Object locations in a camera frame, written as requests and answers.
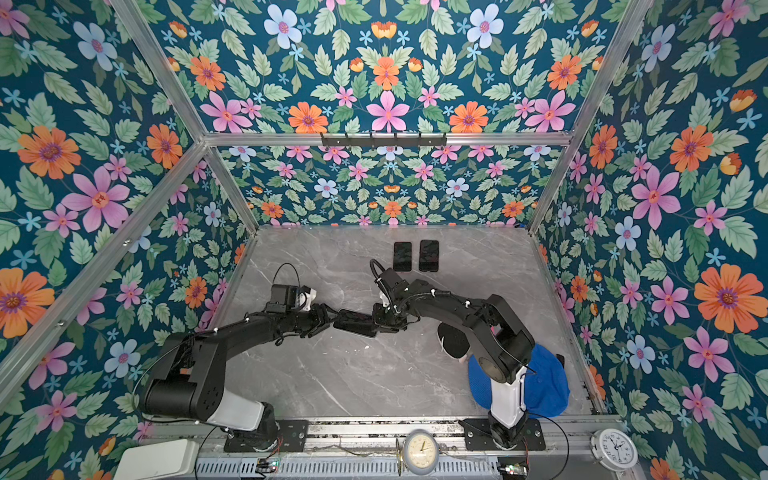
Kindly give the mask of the black phone pink edge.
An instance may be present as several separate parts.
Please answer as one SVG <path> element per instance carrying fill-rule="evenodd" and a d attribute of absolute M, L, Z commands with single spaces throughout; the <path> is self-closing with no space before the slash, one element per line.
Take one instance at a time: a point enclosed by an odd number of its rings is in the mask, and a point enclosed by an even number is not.
<path fill-rule="evenodd" d="M 393 269 L 396 272 L 411 272 L 413 264 L 413 246 L 410 241 L 398 241 L 393 248 Z"/>

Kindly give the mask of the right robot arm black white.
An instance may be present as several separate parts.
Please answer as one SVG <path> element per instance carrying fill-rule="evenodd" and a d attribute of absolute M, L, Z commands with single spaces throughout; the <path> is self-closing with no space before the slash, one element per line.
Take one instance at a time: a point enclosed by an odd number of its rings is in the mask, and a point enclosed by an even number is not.
<path fill-rule="evenodd" d="M 462 332 L 470 354 L 491 380 L 489 436 L 504 450 L 516 446 L 528 420 L 525 376 L 531 372 L 535 340 L 509 304 L 495 294 L 468 299 L 415 284 L 386 298 L 386 303 L 373 309 L 378 329 L 397 332 L 407 327 L 411 317 L 426 317 Z"/>

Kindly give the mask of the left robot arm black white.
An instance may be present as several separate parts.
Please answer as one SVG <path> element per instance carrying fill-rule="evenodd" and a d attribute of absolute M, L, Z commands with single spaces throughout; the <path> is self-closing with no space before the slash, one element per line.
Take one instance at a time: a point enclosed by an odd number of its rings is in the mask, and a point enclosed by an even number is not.
<path fill-rule="evenodd" d="M 174 334 L 149 370 L 138 407 L 149 416 L 254 432 L 266 406 L 226 388 L 228 361 L 259 345 L 281 343 L 287 337 L 312 337 L 331 323 L 327 306 L 319 304 L 307 311 L 249 313 L 224 327 Z"/>

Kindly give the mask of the round beige clock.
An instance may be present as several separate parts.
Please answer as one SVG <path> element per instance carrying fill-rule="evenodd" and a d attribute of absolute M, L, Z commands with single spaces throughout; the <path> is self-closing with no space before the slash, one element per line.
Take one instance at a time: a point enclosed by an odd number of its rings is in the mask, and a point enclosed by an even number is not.
<path fill-rule="evenodd" d="M 401 450 L 402 463 L 415 475 L 432 473 L 439 463 L 439 456 L 438 443 L 426 430 L 414 430 L 404 440 Z"/>

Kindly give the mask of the blue cloth hat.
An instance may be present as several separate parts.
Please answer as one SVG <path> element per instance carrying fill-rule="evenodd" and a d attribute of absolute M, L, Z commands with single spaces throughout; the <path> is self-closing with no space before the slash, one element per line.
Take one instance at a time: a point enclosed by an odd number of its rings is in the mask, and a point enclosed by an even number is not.
<path fill-rule="evenodd" d="M 529 366 L 535 373 L 525 376 L 524 401 L 527 409 L 541 416 L 560 416 L 567 409 L 570 397 L 562 363 L 549 350 L 537 344 Z M 492 403 L 491 379 L 473 355 L 469 357 L 468 381 L 475 402 L 489 410 Z"/>

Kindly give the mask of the white box device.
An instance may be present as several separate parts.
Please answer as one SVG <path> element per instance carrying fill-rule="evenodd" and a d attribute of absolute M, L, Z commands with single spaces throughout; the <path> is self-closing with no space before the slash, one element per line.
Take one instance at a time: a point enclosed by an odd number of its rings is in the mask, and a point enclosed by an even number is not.
<path fill-rule="evenodd" d="M 127 449 L 115 472 L 116 480 L 173 479 L 192 474 L 200 444 L 179 439 Z"/>

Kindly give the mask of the white alarm clock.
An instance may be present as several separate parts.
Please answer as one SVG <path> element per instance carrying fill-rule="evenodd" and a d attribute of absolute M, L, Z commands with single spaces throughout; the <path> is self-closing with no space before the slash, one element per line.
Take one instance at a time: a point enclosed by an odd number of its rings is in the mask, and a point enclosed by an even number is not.
<path fill-rule="evenodd" d="M 623 431 L 606 428 L 595 432 L 590 439 L 591 453 L 597 463 L 607 470 L 623 472 L 632 469 L 639 454 L 631 438 Z"/>

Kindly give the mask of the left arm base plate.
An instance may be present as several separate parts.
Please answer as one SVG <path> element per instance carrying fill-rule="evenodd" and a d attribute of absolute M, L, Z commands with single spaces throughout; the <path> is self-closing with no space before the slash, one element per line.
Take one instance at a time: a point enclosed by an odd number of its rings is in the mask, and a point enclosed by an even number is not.
<path fill-rule="evenodd" d="M 302 452 L 308 438 L 307 420 L 277 420 L 264 431 L 233 431 L 227 434 L 226 453 Z"/>

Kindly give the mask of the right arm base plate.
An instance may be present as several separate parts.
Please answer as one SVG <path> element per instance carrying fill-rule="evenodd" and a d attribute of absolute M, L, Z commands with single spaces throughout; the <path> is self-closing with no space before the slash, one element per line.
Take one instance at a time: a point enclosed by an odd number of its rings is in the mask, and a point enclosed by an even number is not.
<path fill-rule="evenodd" d="M 512 429 L 489 416 L 461 419 L 458 424 L 464 431 L 464 443 L 469 451 L 543 451 L 546 448 L 538 420 L 528 419 Z"/>

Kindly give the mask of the black hook rail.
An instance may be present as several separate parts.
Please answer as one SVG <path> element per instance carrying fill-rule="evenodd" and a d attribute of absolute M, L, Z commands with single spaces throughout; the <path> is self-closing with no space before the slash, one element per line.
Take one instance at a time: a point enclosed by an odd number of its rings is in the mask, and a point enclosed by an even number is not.
<path fill-rule="evenodd" d="M 392 133 L 392 134 L 321 134 L 321 145 L 324 147 L 442 147 L 448 144 L 446 134 L 424 133 Z"/>

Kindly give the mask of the aluminium front rail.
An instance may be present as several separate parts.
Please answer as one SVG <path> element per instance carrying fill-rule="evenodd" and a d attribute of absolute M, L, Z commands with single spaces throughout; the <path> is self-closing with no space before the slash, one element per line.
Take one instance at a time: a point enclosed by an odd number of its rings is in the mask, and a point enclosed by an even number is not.
<path fill-rule="evenodd" d="M 374 445 L 396 437 L 403 438 L 417 429 L 430 432 L 441 443 L 451 441 L 464 444 L 464 431 L 458 421 L 459 416 L 410 416 L 410 417 L 315 417 L 309 422 L 308 438 L 305 445 L 325 445 L 338 440 L 362 445 Z M 615 428 L 623 431 L 625 426 L 617 415 L 564 415 L 553 420 L 532 414 L 529 419 L 538 420 L 544 434 L 545 443 L 556 443 L 569 439 L 574 442 L 589 438 L 593 433 Z M 156 425 L 153 432 L 145 435 L 143 443 L 169 441 L 175 439 L 224 438 L 227 433 L 194 422 L 178 422 Z"/>

